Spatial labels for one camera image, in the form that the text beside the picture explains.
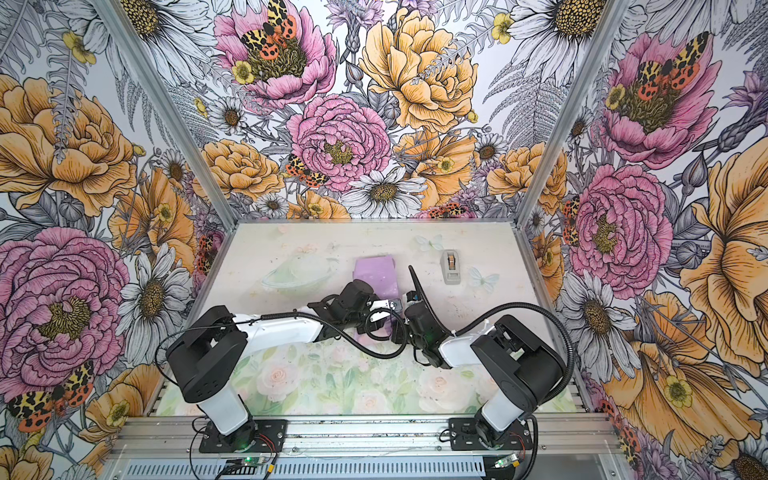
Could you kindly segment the pink wrapping paper sheet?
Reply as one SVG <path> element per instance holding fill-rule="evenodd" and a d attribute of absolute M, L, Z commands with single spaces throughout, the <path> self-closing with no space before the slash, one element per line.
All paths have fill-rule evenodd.
<path fill-rule="evenodd" d="M 355 262 L 353 277 L 354 279 L 363 280 L 368 283 L 381 300 L 399 299 L 402 303 L 397 283 L 395 261 L 392 256 L 387 255 L 358 259 Z M 393 311 L 388 314 L 390 315 L 390 319 L 385 323 L 383 328 L 376 330 L 375 332 L 366 329 L 364 334 L 372 340 L 392 341 L 392 326 L 395 321 L 398 322 L 397 318 L 400 314 L 395 314 Z"/>

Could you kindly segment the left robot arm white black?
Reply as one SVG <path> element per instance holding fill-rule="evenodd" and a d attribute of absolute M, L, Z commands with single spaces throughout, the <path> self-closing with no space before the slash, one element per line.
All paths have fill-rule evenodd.
<path fill-rule="evenodd" d="M 274 434 L 253 418 L 236 392 L 231 377 L 246 354 L 290 344 L 345 339 L 358 350 L 376 353 L 351 334 L 375 333 L 397 319 L 396 301 L 378 298 L 362 280 L 341 293 L 283 313 L 234 314 L 224 305 L 208 309 L 179 333 L 165 350 L 165 359 L 184 401 L 198 407 L 207 424 L 202 453 L 267 452 Z"/>

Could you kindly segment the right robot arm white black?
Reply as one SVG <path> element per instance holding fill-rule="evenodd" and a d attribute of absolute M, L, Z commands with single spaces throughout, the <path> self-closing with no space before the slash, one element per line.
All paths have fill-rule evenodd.
<path fill-rule="evenodd" d="M 560 355 L 509 310 L 529 310 L 546 318 L 565 345 Z M 393 329 L 393 341 L 407 343 L 429 367 L 481 366 L 497 392 L 474 417 L 471 434 L 488 449 L 498 449 L 512 425 L 524 421 L 560 394 L 572 379 L 574 345 L 565 324 L 551 311 L 527 302 L 509 302 L 452 331 L 438 319 L 426 295 L 405 296 L 406 324 Z"/>

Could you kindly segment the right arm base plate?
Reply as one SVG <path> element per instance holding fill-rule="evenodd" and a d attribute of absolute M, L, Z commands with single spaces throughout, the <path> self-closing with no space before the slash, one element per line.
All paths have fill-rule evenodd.
<path fill-rule="evenodd" d="M 453 451 L 519 451 L 533 447 L 532 430 L 520 420 L 497 431 L 479 417 L 452 417 L 447 423 L 447 438 Z"/>

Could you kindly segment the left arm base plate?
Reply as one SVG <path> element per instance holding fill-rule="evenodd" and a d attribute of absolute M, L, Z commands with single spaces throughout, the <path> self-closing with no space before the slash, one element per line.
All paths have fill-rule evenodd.
<path fill-rule="evenodd" d="M 198 451 L 204 454 L 280 453 L 287 427 L 288 421 L 284 419 L 251 419 L 233 433 L 224 435 L 209 421 Z"/>

